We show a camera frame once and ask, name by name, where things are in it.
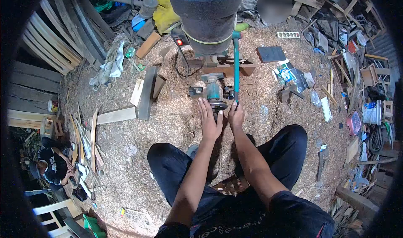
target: person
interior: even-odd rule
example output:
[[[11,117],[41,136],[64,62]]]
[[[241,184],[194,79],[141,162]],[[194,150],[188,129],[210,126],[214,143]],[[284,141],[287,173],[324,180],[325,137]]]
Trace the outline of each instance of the person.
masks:
[[[163,237],[331,237],[329,214],[290,190],[300,176],[307,134],[288,125],[255,147],[242,129],[245,111],[235,101],[228,113],[239,162],[250,186],[236,197],[205,184],[223,112],[214,120],[209,102],[198,101],[202,140],[192,160],[168,143],[148,151],[151,171],[172,209],[156,235]]]
[[[74,166],[62,151],[56,141],[43,137],[43,146],[38,150],[38,161],[30,167],[34,178],[43,176],[49,182],[52,190],[58,190],[66,185],[70,176],[74,175]]]

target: knee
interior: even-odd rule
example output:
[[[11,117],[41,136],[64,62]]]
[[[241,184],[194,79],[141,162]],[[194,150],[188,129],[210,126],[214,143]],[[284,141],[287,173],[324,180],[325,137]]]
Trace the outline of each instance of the knee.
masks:
[[[164,157],[167,157],[169,150],[174,147],[173,145],[169,143],[156,143],[153,144],[150,149],[148,150],[147,154],[147,161],[148,164],[151,165],[154,162],[161,163],[164,159]]]
[[[308,142],[308,135],[301,125],[287,125],[285,128],[287,128],[288,134],[296,141],[305,144]]]

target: power strip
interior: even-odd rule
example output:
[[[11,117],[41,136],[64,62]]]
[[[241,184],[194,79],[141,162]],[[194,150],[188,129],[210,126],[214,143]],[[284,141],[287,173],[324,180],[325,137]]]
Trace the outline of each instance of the power strip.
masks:
[[[299,32],[276,32],[279,38],[300,38]]]

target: black pants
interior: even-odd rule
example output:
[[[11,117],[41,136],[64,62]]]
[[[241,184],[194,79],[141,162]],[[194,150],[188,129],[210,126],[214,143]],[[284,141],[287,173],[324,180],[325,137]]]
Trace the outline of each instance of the black pants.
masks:
[[[297,182],[304,164],[307,147],[307,134],[300,125],[288,125],[279,131],[270,141],[257,149],[263,155],[275,177],[289,190]],[[168,143],[157,143],[148,151],[147,160],[151,171],[165,195],[169,205],[173,205],[179,186],[189,169],[192,159],[183,151]],[[205,185],[198,209],[193,217],[193,224],[198,224],[217,204],[231,195],[223,195]],[[236,198],[259,200],[250,186]]]

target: hand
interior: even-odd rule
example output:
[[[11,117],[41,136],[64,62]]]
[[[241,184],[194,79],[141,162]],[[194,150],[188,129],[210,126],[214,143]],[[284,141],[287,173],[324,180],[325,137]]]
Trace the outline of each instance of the hand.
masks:
[[[74,175],[73,170],[68,169],[67,172],[66,172],[66,178],[69,178],[70,176],[73,176],[73,175]]]
[[[70,161],[70,160],[68,160],[68,158],[67,158],[67,157],[65,157],[65,159],[64,159],[64,160],[66,161],[67,168],[68,168],[69,170],[73,170],[73,169],[74,169],[74,166],[71,164],[71,161]]]
[[[213,109],[207,99],[199,98],[199,117],[201,121],[201,129],[203,131],[203,140],[215,142],[222,132],[222,110],[217,115],[217,124],[214,120]]]
[[[234,129],[235,127],[242,128],[243,120],[245,118],[245,111],[242,105],[239,103],[236,111],[235,108],[237,108],[237,101],[234,100],[234,102],[231,105],[231,109],[228,112],[228,122],[229,125],[231,126],[231,129]]]

